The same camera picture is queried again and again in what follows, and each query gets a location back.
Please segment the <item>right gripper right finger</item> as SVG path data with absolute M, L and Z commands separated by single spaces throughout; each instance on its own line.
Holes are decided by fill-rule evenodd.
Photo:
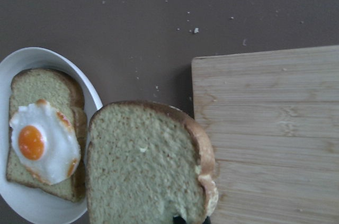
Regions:
M 210 217 L 206 217 L 204 224 L 211 224 Z

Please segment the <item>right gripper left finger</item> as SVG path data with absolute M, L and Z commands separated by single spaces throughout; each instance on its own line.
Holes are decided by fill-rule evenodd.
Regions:
M 186 224 L 186 221 L 180 216 L 174 216 L 173 224 Z

